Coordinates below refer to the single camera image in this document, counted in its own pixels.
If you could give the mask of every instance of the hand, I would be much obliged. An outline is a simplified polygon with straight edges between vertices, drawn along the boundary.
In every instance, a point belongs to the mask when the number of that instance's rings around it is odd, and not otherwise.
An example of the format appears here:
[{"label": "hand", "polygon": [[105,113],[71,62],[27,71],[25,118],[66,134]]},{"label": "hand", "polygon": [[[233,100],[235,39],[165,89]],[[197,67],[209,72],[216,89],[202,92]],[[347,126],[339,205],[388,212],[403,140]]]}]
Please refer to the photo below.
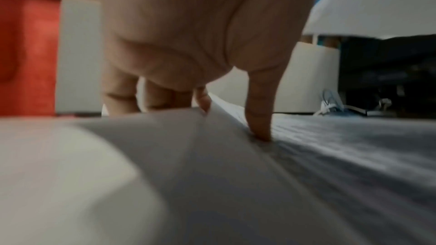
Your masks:
[{"label": "hand", "polygon": [[206,84],[233,66],[249,76],[245,116],[270,140],[275,94],[314,0],[102,0],[103,97],[110,115],[148,110],[208,110]]}]

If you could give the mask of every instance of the red fabric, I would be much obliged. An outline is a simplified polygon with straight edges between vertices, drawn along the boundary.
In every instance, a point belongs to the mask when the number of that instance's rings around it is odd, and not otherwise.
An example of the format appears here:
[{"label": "red fabric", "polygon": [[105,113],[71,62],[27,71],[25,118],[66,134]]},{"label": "red fabric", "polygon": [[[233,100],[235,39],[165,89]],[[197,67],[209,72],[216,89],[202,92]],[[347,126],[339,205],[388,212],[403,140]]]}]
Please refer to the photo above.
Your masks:
[{"label": "red fabric", "polygon": [[60,0],[0,0],[0,116],[55,113]]}]

